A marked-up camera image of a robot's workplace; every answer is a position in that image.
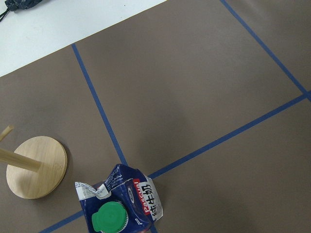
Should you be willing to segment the blue Pascual milk carton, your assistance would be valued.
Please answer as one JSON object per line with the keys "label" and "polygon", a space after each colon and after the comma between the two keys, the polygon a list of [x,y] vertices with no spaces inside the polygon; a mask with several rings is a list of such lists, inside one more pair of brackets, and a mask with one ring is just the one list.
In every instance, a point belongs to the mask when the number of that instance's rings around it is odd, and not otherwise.
{"label": "blue Pascual milk carton", "polygon": [[117,164],[105,181],[75,188],[90,233],[145,233],[163,217],[153,180],[126,165]]}

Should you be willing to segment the wooden cup tree stand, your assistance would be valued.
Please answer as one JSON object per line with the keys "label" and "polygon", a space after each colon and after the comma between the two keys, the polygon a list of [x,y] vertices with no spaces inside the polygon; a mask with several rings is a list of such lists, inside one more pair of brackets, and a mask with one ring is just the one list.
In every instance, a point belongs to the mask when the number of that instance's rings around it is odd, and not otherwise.
{"label": "wooden cup tree stand", "polygon": [[68,165],[64,146],[48,136],[32,137],[14,152],[1,148],[0,161],[7,164],[10,190],[29,200],[51,193],[63,180]]}

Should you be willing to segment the brown paper table mat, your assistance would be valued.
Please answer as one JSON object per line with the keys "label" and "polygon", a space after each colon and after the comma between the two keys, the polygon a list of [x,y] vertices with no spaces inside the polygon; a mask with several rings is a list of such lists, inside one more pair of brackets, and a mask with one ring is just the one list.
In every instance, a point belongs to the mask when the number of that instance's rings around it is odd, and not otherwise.
{"label": "brown paper table mat", "polygon": [[74,187],[124,163],[163,205],[153,233],[311,230],[311,3],[167,0],[105,25],[112,1],[50,0],[0,25],[1,147],[34,136],[68,154],[60,185],[25,200],[0,166],[3,233],[85,233]]}

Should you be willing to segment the dark blue cloth bag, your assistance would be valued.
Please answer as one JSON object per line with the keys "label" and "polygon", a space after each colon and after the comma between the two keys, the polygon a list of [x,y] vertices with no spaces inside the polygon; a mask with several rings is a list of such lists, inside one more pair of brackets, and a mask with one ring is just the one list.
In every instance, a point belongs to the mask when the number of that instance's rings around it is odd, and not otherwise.
{"label": "dark blue cloth bag", "polygon": [[0,15],[0,21],[2,22],[10,12],[29,10],[47,3],[48,0],[5,0],[5,11]]}

